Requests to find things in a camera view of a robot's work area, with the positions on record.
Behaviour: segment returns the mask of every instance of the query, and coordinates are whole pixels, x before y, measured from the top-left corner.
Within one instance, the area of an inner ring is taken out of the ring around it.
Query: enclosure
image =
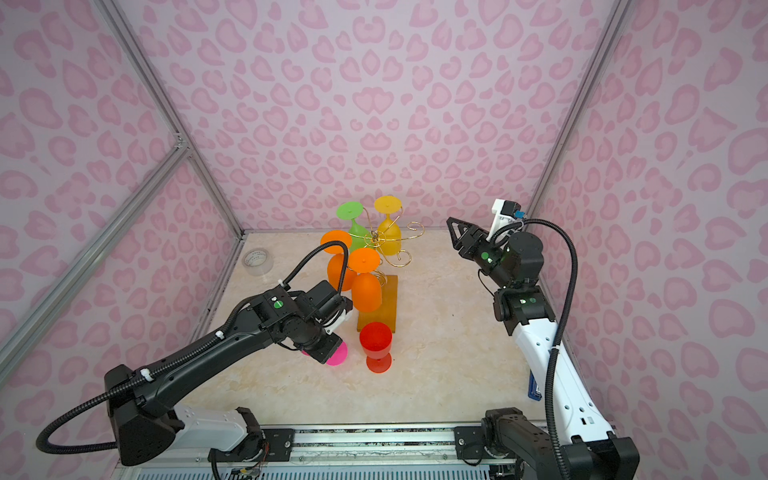
[[[186,403],[274,425],[543,419],[445,228],[488,229],[500,198],[575,243],[565,342],[637,477],[768,478],[764,0],[5,0],[0,45],[3,478],[109,478],[116,451],[35,437],[277,285],[349,228],[341,204],[378,224],[385,195],[404,237],[425,228],[381,266],[391,368],[366,368],[349,320],[342,365],[269,348]],[[568,249],[531,231],[559,317]],[[103,406],[53,438],[112,439]]]

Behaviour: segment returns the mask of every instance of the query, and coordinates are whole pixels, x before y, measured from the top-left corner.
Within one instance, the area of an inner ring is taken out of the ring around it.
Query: pink leopard print wall
[[[247,228],[525,204],[612,2],[122,2]]]
[[[643,0],[568,148],[541,217],[639,478],[768,478],[768,3]]]
[[[190,341],[233,238],[191,167],[182,164],[45,339],[0,391],[0,477],[95,480],[116,451],[48,455],[48,422],[104,391],[104,374],[137,368]],[[62,427],[65,444],[114,439],[105,407]]]
[[[170,150],[88,0],[0,5],[0,345]]]

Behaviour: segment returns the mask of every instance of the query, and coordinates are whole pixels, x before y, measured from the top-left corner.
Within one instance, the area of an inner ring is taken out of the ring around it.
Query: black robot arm
[[[511,212],[519,210],[520,204],[509,203],[514,205]],[[497,244],[498,234],[488,241],[489,233],[473,223],[451,217],[447,224],[459,256],[477,263],[483,274],[498,285],[493,293],[493,311],[509,336],[518,324],[527,325],[530,319],[548,318],[554,322],[554,312],[538,285],[538,274],[544,266],[544,244],[539,237],[514,232]]]
[[[296,298],[292,298],[281,286],[267,290],[237,313],[228,331],[219,329],[208,333],[178,352],[146,366],[145,369],[154,371],[216,337],[223,337],[205,353],[134,388],[133,398],[141,410],[159,417],[237,360],[273,343],[280,343],[285,338],[290,338],[296,347],[318,362],[325,363],[342,340],[335,333],[326,334],[316,319],[326,319],[345,305],[344,297],[325,280]],[[116,385],[106,386],[111,389]],[[110,402],[111,406],[117,404],[117,399]]]

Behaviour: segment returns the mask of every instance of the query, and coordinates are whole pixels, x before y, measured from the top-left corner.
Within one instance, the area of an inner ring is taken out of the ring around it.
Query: black cable
[[[221,480],[221,477],[219,476],[219,468],[216,463],[216,452],[218,452],[218,450],[211,449],[208,454],[210,455],[210,470],[214,474],[214,480]]]
[[[488,293],[490,293],[491,296],[493,296],[493,292],[489,290],[488,287],[485,286],[485,282],[482,281],[482,278],[480,277],[480,272],[482,272],[482,268],[478,268],[478,280],[480,280],[480,284],[482,284],[483,287],[488,291]]]
[[[493,235],[491,235],[491,239],[488,241],[492,246],[496,245],[496,239],[499,238],[502,234],[507,233],[508,231],[512,230],[513,228],[518,228],[521,225],[526,224],[528,219],[524,220],[515,220],[512,223],[509,223],[507,225],[504,225],[502,228],[496,230]]]
[[[324,322],[320,322],[320,325],[322,325],[324,328],[328,328],[329,326],[336,323],[336,321],[341,317],[341,315],[344,313],[344,304],[342,303],[338,307],[336,307],[333,312],[328,315],[328,318]]]
[[[275,342],[275,345],[282,346],[284,349],[290,350],[291,352],[298,352],[299,351],[299,349],[291,348],[291,347],[289,347],[288,345],[286,345],[285,343],[282,343],[282,342]]]
[[[341,287],[344,284],[344,275],[346,274],[346,266],[349,262],[349,248],[347,247],[346,243],[342,242],[341,240],[331,240],[330,242],[325,242],[323,245],[320,245],[315,250],[312,250],[309,252],[306,257],[301,259],[298,265],[296,265],[296,268],[293,269],[293,272],[289,273],[285,280],[283,280],[283,285],[288,286],[290,284],[290,281],[293,280],[293,278],[301,271],[302,268],[309,262],[312,257],[317,255],[318,253],[322,252],[328,247],[333,247],[334,245],[337,245],[344,250],[344,260],[341,264],[341,274],[339,275],[339,293],[342,292]]]
[[[480,453],[478,453],[478,455],[480,455],[480,458],[478,458],[478,461],[475,463],[469,462],[466,458],[464,458],[464,451],[469,447],[480,447]],[[462,462],[469,465],[470,467],[476,467],[480,465],[480,463],[482,462],[482,453],[484,449],[485,449],[485,445],[483,445],[482,443],[472,443],[471,445],[465,445],[464,448],[462,449]]]
[[[558,470],[560,471],[560,476],[563,478],[563,480],[571,480],[571,472],[565,463],[563,450],[560,446],[560,439],[558,438],[558,431],[554,423],[554,406],[552,403],[554,401],[554,372],[558,364],[558,354],[560,353],[560,349],[558,347],[562,343],[563,335],[565,333],[565,324],[568,322],[568,315],[571,313],[571,303],[574,299],[574,291],[576,290],[576,277],[578,275],[578,257],[576,255],[576,247],[574,246],[573,241],[571,241],[571,238],[567,233],[565,233],[565,230],[560,228],[558,225],[548,220],[541,220],[538,218],[523,220],[523,224],[528,223],[544,225],[545,227],[549,227],[552,230],[558,232],[560,236],[563,237],[563,240],[565,240],[565,244],[568,245],[568,251],[571,254],[571,279],[568,281],[568,290],[566,291],[565,301],[563,302],[563,312],[560,315],[560,322],[558,323],[557,330],[554,332],[552,348],[549,351],[549,364],[547,364],[547,376],[544,385],[544,412],[547,419],[547,432],[549,434],[549,439],[552,442],[554,460],[558,464]],[[510,225],[500,228],[496,231],[496,233],[494,233],[494,235],[498,236],[497,234],[507,227],[510,227]]]
[[[344,273],[346,271],[346,265],[349,260],[349,249],[347,248],[344,242],[339,240],[326,242],[323,245],[320,245],[319,247],[317,247],[315,250],[313,250],[309,255],[304,257],[299,263],[299,265],[297,265],[296,268],[293,269],[293,272],[291,272],[291,274],[288,276],[288,278],[285,281],[285,284],[288,284],[288,282],[291,281],[296,276],[299,270],[301,270],[302,267],[304,267],[304,265],[306,265],[306,263],[309,262],[312,257],[317,255],[318,252],[328,247],[332,247],[334,245],[338,245],[342,247],[344,252],[344,261],[342,265],[343,268],[339,278],[339,292],[341,292],[341,287],[344,282]],[[224,322],[224,324],[221,326],[219,330],[221,330],[224,334],[228,333],[230,328],[232,327],[232,324],[237,318],[237,314],[243,309],[243,307],[245,307],[248,303],[252,302],[257,297],[258,295],[255,295],[255,296],[249,296],[245,299],[242,299],[235,306],[235,308],[232,309],[232,312],[227,317],[227,321]],[[223,340],[215,336],[211,338],[209,341],[205,342],[204,344],[198,346],[196,349],[192,350],[191,352],[186,353],[180,356],[179,358],[175,359],[173,362],[165,363],[162,366],[156,368],[155,370],[150,371],[149,376],[151,378],[154,378],[159,375],[162,375],[165,372],[176,369],[177,367],[182,366],[184,363],[189,362],[196,356],[199,356],[205,353],[207,350],[209,350],[214,345],[217,345],[221,341]],[[291,349],[288,346],[284,346],[284,345],[281,345],[281,346],[286,349]],[[76,453],[100,452],[102,450],[111,450],[111,449],[117,448],[118,447],[117,442],[91,443],[87,445],[56,445],[56,444],[50,443],[48,440],[51,438],[51,435],[53,435],[53,433],[56,430],[61,428],[65,423],[69,422],[70,420],[77,417],[78,415],[84,412],[87,412],[88,410],[94,408],[96,405],[100,405],[103,402],[106,402],[110,399],[113,399],[127,392],[130,392],[131,390],[135,389],[136,387],[146,382],[147,382],[147,379],[144,378],[144,376],[136,375],[132,380],[126,383],[120,384],[118,386],[115,386],[112,389],[109,389],[107,392],[104,392],[101,395],[96,396],[88,400],[87,402],[83,402],[82,404],[74,407],[69,412],[66,412],[64,415],[59,416],[53,422],[49,423],[38,435],[37,439],[35,440],[35,446],[37,446],[38,450],[40,450],[41,452],[51,453],[53,455],[70,455],[70,454],[76,454]]]
[[[515,480],[523,480],[523,475],[525,475],[524,465],[525,463],[520,458],[520,455],[515,454]]]

